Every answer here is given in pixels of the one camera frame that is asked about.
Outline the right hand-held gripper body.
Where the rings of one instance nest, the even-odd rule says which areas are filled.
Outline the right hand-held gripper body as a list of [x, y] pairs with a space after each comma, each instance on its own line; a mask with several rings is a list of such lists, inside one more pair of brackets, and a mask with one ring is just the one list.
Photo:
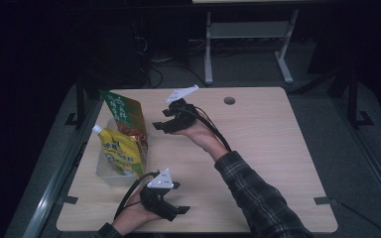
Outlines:
[[198, 90], [198, 86], [175, 89], [173, 93], [166, 99], [171, 110], [176, 110], [176, 116], [172, 120], [164, 123], [169, 128], [170, 133], [174, 133], [191, 126], [195, 121], [195, 108], [192, 104], [186, 103], [184, 97]]

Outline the yellow spouted pouch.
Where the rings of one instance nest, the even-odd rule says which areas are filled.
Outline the yellow spouted pouch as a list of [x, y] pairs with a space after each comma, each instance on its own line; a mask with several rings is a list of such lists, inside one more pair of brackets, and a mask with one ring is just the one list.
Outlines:
[[144, 174], [143, 159], [134, 137], [98, 125], [92, 131], [100, 139], [108, 163], [119, 175], [139, 178]]

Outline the person's left hand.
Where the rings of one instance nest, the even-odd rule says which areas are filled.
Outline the person's left hand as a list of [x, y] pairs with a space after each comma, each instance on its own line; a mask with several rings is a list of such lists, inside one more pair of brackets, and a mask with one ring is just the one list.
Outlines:
[[131, 195], [124, 208], [112, 222], [113, 228], [122, 236], [125, 236], [144, 224], [160, 219], [160, 216], [148, 211], [140, 202], [140, 191]]

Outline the white metal table frame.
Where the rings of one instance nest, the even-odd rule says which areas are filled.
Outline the white metal table frame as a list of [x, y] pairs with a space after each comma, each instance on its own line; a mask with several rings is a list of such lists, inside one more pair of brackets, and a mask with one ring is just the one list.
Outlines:
[[287, 66], [285, 56], [294, 32], [299, 10], [293, 10], [287, 21], [267, 22], [225, 22], [211, 21], [211, 13], [206, 14], [204, 79], [207, 84], [213, 84], [211, 63], [211, 41], [224, 39], [280, 39], [282, 46], [274, 52], [277, 65], [287, 84], [293, 83], [292, 75]]

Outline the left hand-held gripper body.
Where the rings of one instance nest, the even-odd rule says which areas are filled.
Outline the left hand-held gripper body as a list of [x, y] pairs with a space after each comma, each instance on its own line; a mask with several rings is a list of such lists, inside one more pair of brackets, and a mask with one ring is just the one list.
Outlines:
[[140, 191], [141, 202], [144, 207], [160, 217], [173, 221], [176, 207], [164, 200], [164, 196], [173, 189], [173, 180], [169, 169], [158, 173], [148, 181]]

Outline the aluminium rail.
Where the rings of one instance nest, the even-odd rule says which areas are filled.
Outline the aluminium rail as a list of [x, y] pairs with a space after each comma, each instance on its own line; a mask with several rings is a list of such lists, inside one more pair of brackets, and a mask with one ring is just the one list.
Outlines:
[[19, 238], [40, 238], [101, 105], [101, 100], [84, 99], [85, 117], [75, 129], [65, 124], [76, 112], [75, 97], [65, 98], [12, 221], [14, 226], [20, 219]]
[[351, 122], [348, 118], [349, 110], [344, 106], [344, 103], [340, 99], [333, 99], [332, 104], [334, 105], [338, 115], [342, 118], [347, 131], [355, 141], [357, 147], [360, 149], [371, 170], [371, 173], [375, 177], [377, 185], [381, 190], [381, 164], [361, 132], [362, 127], [373, 126], [373, 123], [370, 121], [365, 111], [360, 112], [362, 117], [360, 121], [354, 119], [354, 121]]

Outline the person's right hand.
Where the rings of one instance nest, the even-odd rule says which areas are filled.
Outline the person's right hand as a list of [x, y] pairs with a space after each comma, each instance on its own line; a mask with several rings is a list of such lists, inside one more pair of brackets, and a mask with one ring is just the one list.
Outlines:
[[176, 132], [176, 135], [188, 137], [207, 152], [215, 162], [228, 153], [216, 136], [200, 121], [196, 121], [192, 126]]

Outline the clear plastic container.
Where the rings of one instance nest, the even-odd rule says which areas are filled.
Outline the clear plastic container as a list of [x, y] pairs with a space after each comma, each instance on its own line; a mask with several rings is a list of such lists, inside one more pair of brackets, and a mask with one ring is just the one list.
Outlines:
[[[111, 130], [118, 131], [117, 125], [113, 119], [110, 119], [105, 125], [103, 124], [96, 124], [96, 125], [103, 128], [108, 128]], [[143, 159], [144, 172], [145, 172], [147, 167], [148, 148], [147, 146], [142, 146], [137, 140], [136, 142], [140, 149], [141, 157]], [[101, 148], [101, 144], [100, 144], [100, 151], [98, 155], [98, 162], [96, 166], [96, 174], [110, 186], [128, 186], [128, 185], [131, 185], [136, 179], [138, 179], [134, 176], [121, 176], [120, 174], [118, 174], [110, 166], [106, 157], [104, 156], [102, 148]]]

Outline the black metal stand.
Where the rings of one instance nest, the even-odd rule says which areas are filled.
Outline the black metal stand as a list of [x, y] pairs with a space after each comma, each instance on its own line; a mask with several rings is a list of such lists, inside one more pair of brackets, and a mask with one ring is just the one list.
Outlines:
[[373, 126], [371, 118], [366, 111], [357, 110], [358, 99], [358, 77], [353, 68], [348, 71], [348, 99], [347, 99], [347, 119], [349, 124], [358, 129], [360, 126]]
[[75, 81], [75, 101], [76, 112], [68, 115], [65, 120], [65, 124], [68, 126], [74, 126], [75, 129], [79, 129], [85, 117], [84, 88], [81, 76], [79, 76]]

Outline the green and red snack packet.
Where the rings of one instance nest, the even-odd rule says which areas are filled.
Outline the green and red snack packet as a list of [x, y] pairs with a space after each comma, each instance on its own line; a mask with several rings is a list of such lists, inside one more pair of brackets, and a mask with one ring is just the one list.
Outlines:
[[110, 91], [100, 90], [99, 93], [111, 111], [118, 131], [133, 136], [142, 146], [147, 146], [147, 130], [141, 103]]

